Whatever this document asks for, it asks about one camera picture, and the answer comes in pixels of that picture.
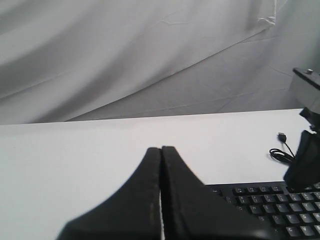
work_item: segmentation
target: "white cloth backdrop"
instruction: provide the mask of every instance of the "white cloth backdrop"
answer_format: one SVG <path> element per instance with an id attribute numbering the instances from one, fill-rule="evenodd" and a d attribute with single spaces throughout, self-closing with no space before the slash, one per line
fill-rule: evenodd
<path id="1" fill-rule="evenodd" d="M 0 0 L 0 124 L 254 110 L 315 56 L 319 4 Z"/>

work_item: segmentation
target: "black cable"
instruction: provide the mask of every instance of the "black cable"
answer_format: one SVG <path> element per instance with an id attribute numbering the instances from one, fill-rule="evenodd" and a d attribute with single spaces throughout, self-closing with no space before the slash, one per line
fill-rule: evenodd
<path id="1" fill-rule="evenodd" d="M 279 133 L 278 134 L 278 140 L 285 144 L 286 147 L 289 149 L 290 154 L 286 153 L 285 151 L 282 151 L 278 148 L 272 148 L 269 150 L 269 153 L 270 153 L 270 156 L 273 158 L 273 159 L 276 159 L 277 161 L 281 162 L 281 163 L 284 163 L 284 164 L 287 164 L 287 165 L 291 165 L 293 160 L 296 158 L 294 153 L 291 151 L 290 147 L 288 146 L 288 144 L 286 143 L 287 141 L 287 136 L 284 134 L 284 133 Z"/>

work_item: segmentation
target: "black keyboard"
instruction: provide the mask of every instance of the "black keyboard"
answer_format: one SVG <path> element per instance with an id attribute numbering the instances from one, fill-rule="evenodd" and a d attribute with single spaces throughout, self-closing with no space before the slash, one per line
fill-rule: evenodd
<path id="1" fill-rule="evenodd" d="M 273 226 L 281 239 L 320 239 L 320 183 L 303 191 L 283 181 L 208 186 L 239 211 Z"/>

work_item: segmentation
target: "black device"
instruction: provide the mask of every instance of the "black device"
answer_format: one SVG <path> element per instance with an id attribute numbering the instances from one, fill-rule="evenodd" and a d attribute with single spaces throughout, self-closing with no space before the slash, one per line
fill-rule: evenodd
<path id="1" fill-rule="evenodd" d="M 283 179 L 293 189 L 320 182 L 320 75 L 311 69 L 294 68 L 290 91 L 305 106 L 300 115 L 310 123 L 303 131 L 295 158 Z"/>
<path id="2" fill-rule="evenodd" d="M 272 226 L 284 240 L 320 239 L 320 184 L 296 191 L 284 181 L 208 185 L 239 211 Z"/>
<path id="3" fill-rule="evenodd" d="M 271 226 L 204 185 L 174 147 L 149 148 L 114 195 L 68 222 L 57 239 L 160 240 L 161 213 L 166 240 L 279 239 Z"/>

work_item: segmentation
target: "white table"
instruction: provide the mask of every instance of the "white table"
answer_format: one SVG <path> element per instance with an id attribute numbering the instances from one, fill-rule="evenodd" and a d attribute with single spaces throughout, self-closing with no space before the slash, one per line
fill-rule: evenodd
<path id="1" fill-rule="evenodd" d="M 0 239 L 53 240 L 112 195 L 148 147 L 175 146 L 205 184 L 281 181 L 269 157 L 309 128 L 300 110 L 0 126 Z"/>

